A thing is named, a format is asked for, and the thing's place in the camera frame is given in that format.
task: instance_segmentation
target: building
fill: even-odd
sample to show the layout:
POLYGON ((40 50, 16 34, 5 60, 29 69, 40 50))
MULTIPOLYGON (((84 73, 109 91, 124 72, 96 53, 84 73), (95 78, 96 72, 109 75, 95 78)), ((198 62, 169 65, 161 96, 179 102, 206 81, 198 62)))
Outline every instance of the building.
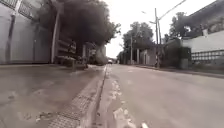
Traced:
POLYGON ((183 45, 191 48, 193 62, 224 64, 224 0, 216 0, 187 18, 191 28, 183 45))
POLYGON ((52 31, 37 22, 42 5, 43 0, 0 0, 0 64, 50 62, 52 31))

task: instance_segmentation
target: wall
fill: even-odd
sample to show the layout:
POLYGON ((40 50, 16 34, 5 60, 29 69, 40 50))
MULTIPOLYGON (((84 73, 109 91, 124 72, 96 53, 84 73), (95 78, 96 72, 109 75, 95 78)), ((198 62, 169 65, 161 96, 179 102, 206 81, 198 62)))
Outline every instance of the wall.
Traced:
POLYGON ((191 48, 192 52, 224 49, 224 31, 200 36, 194 39, 183 40, 183 45, 191 48))
POLYGON ((154 66, 156 63, 156 50, 144 50, 140 53, 140 64, 154 66))
POLYGON ((11 42, 11 63, 49 63, 51 33, 18 15, 11 42))
POLYGON ((27 15, 18 13, 9 37, 13 9, 0 3, 0 64, 9 63, 49 63, 51 55, 52 32, 41 27, 27 15))
POLYGON ((11 24, 12 9, 0 3, 0 64, 5 63, 5 50, 11 24))

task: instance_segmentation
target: sidewalk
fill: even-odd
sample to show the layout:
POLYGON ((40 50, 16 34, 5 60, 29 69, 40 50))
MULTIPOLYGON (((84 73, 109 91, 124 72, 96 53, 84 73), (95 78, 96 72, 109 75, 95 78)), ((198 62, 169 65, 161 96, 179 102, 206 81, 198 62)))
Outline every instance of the sidewalk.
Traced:
POLYGON ((153 70, 159 70, 159 71, 201 75, 201 76, 215 77, 215 78, 224 78, 224 74, 215 74, 215 73, 199 72, 199 71, 192 71, 192 70, 178 70, 178 69, 172 69, 172 68, 155 68, 152 66, 142 66, 142 65, 135 65, 135 67, 147 68, 147 69, 153 69, 153 70))
POLYGON ((80 100, 93 95, 91 85, 101 73, 102 67, 80 72, 55 65, 0 68, 0 128, 47 128, 72 100, 85 111, 89 102, 80 100))

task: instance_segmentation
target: road marking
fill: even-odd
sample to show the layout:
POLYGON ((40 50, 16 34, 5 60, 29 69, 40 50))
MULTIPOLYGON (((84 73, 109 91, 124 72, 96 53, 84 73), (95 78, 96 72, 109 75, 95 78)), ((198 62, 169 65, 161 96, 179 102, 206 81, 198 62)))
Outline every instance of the road marking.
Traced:
POLYGON ((142 127, 141 128, 149 128, 149 127, 147 126, 146 123, 142 123, 142 127))

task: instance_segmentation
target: sky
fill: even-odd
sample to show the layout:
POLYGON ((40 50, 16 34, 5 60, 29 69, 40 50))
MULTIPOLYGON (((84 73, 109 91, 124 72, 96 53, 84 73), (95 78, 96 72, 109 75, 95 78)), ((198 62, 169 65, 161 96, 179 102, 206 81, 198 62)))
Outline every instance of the sky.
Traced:
MULTIPOLYGON (((155 8, 158 17, 162 16, 167 10, 171 9, 182 0, 103 0, 107 3, 110 10, 110 20, 121 24, 121 35, 117 35, 106 45, 106 55, 116 58, 122 50, 119 44, 123 44, 122 35, 130 30, 130 24, 135 21, 146 22, 155 21, 155 8)), ((186 0, 182 5, 167 14, 161 21, 161 35, 169 32, 171 19, 177 12, 185 12, 190 15, 215 0, 186 0)), ((150 24, 155 33, 155 25, 150 24)))

